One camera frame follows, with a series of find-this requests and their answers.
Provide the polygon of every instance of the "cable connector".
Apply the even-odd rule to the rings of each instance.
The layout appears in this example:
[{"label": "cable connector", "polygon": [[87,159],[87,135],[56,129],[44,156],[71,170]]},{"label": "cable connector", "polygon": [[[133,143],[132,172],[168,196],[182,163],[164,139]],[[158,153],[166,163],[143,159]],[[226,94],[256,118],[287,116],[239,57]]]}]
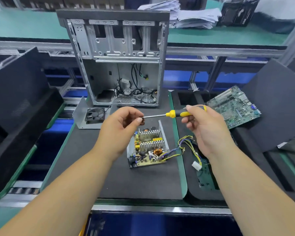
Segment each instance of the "cable connector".
[{"label": "cable connector", "polygon": [[196,169],[197,171],[199,171],[199,170],[202,169],[202,166],[201,166],[199,163],[197,163],[196,161],[194,161],[194,162],[192,163],[192,166],[193,166],[193,168]]}]

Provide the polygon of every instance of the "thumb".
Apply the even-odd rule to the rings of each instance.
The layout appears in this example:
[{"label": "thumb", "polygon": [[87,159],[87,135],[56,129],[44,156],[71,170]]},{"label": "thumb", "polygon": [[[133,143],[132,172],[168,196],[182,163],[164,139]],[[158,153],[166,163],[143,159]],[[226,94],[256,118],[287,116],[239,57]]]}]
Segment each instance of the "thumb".
[{"label": "thumb", "polygon": [[125,128],[126,134],[129,136],[132,136],[134,134],[134,132],[137,130],[138,126],[140,126],[142,120],[143,120],[142,118],[137,118],[137,119],[133,120],[132,123],[130,123]]},{"label": "thumb", "polygon": [[206,111],[204,111],[202,108],[198,107],[198,105],[190,106],[187,105],[186,109],[189,113],[191,113],[194,118],[201,124],[201,123],[207,123],[209,120],[209,115]]}]

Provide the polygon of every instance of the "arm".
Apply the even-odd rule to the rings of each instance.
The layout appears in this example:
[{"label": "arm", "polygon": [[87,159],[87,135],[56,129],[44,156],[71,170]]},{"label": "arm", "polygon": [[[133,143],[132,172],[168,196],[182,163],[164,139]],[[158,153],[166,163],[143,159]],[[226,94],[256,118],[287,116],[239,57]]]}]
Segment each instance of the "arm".
[{"label": "arm", "polygon": [[295,202],[232,140],[223,117],[187,106],[182,119],[209,159],[216,181],[244,236],[295,235]]},{"label": "arm", "polygon": [[142,116],[132,107],[110,115],[94,148],[3,226],[0,235],[79,235],[113,161],[124,152],[137,127],[144,124]]}]

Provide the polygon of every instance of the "yellow and black screwdriver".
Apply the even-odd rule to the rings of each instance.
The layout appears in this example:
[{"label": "yellow and black screwdriver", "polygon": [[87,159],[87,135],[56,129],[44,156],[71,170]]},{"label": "yellow and black screwdriver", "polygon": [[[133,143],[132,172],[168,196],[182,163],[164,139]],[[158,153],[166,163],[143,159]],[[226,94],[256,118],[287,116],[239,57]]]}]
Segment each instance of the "yellow and black screwdriver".
[{"label": "yellow and black screwdriver", "polygon": [[[198,106],[200,108],[202,108],[204,111],[207,111],[206,106],[201,105]],[[171,110],[169,113],[166,114],[161,114],[161,115],[153,115],[153,116],[146,116],[146,117],[142,117],[143,119],[145,118],[156,118],[156,117],[170,117],[170,118],[177,118],[177,117],[187,117],[192,115],[191,113],[189,113],[185,108],[181,109],[181,110]]]}]

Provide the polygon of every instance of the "black cooling fan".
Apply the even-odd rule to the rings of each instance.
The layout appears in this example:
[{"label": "black cooling fan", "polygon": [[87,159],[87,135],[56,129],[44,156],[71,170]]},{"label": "black cooling fan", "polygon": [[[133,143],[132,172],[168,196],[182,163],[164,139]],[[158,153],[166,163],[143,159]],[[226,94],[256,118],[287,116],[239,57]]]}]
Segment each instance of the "black cooling fan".
[{"label": "black cooling fan", "polygon": [[105,120],[103,108],[90,108],[87,110],[85,121],[87,124],[102,123]]}]

